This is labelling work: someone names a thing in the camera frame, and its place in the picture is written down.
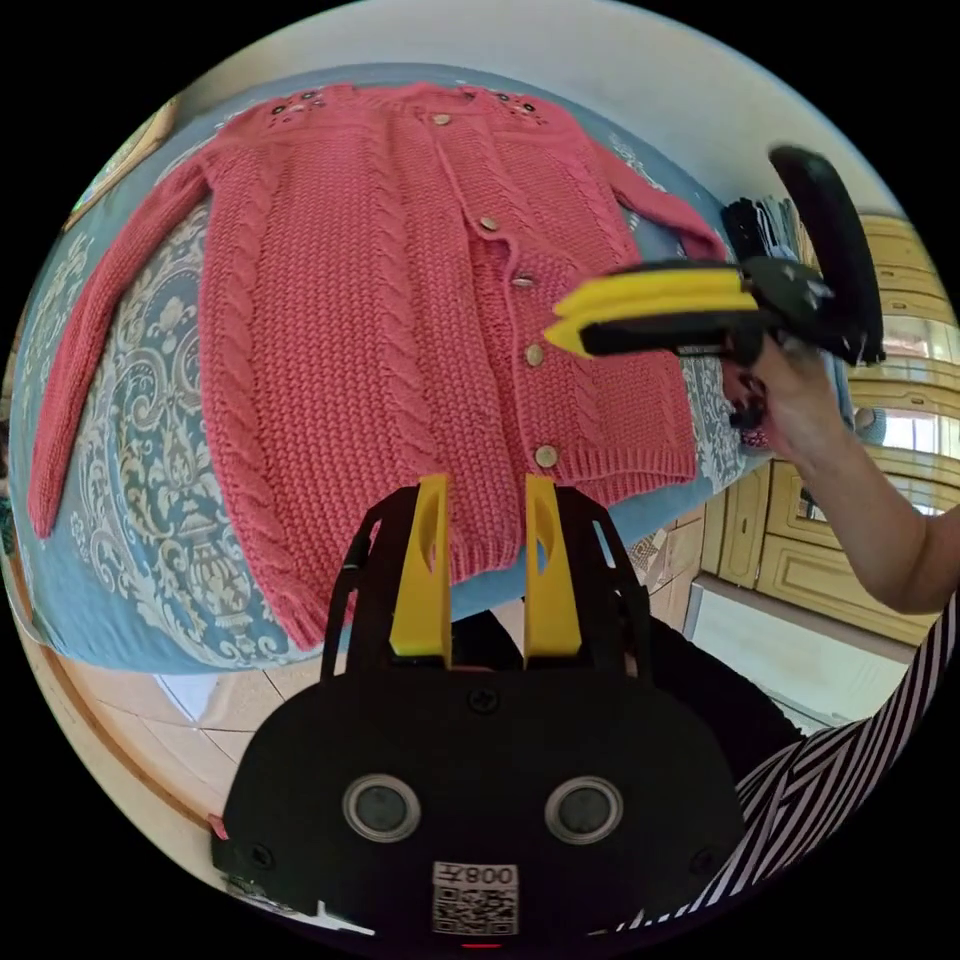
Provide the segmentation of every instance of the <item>label sticker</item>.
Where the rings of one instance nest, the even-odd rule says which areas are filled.
[[[520,932],[519,878],[515,864],[433,865],[433,932],[462,937]]]

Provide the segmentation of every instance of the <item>wall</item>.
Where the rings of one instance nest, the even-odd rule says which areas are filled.
[[[866,160],[771,74],[703,34],[608,0],[365,0],[247,47],[183,95],[189,118],[251,86],[372,62],[473,67],[540,86],[643,137],[719,199],[783,194],[773,142],[827,155],[862,209],[899,212]]]

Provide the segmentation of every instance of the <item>cabinet door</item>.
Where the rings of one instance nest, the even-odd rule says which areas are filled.
[[[769,495],[769,463],[727,488],[718,576],[751,590],[760,565]]]
[[[775,462],[770,484],[767,533],[839,550],[840,544],[827,523],[827,518],[819,508],[800,496],[801,490],[803,480],[800,479],[796,467],[783,461]]]
[[[914,646],[937,619],[936,614],[903,616],[877,603],[839,550],[772,534],[764,538],[757,590]]]
[[[887,479],[921,513],[936,516],[960,505],[960,489],[956,487],[896,475],[888,475]],[[773,464],[767,533],[831,550],[842,549],[820,508],[800,496],[802,489],[803,480],[793,464]]]
[[[883,292],[905,291],[907,293],[923,293],[928,297],[947,299],[940,278],[930,270],[920,270],[917,267],[903,267],[892,263],[876,265],[877,285]]]
[[[881,290],[880,305],[884,317],[921,317],[940,323],[954,323],[950,302],[943,297],[904,290]]]
[[[891,414],[908,411],[960,420],[960,391],[902,380],[855,380],[850,397],[858,407]]]

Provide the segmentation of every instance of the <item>black handle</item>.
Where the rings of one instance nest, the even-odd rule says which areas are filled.
[[[857,351],[866,363],[883,359],[883,309],[867,237],[857,209],[833,164],[796,146],[770,150],[800,220],[810,235],[820,272],[834,297],[822,317],[838,333],[850,327],[863,333]]]

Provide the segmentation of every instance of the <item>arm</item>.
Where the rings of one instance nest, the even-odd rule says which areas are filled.
[[[206,194],[205,158],[188,159],[158,184],[97,264],[77,299],[50,370],[33,446],[27,512],[50,536],[80,416],[117,302],[164,237]]]
[[[670,227],[680,235],[687,256],[698,260],[726,260],[727,248],[703,217],[679,197],[656,190],[615,153],[594,143],[603,175],[621,206],[647,220]]]
[[[768,339],[752,370],[765,386],[770,446],[790,460],[863,588],[899,613],[938,613],[960,583],[960,508],[915,510],[837,410],[819,356],[788,359]]]
[[[899,613],[938,613],[960,583],[960,507],[924,516],[880,472],[856,436],[796,464],[853,572]]]

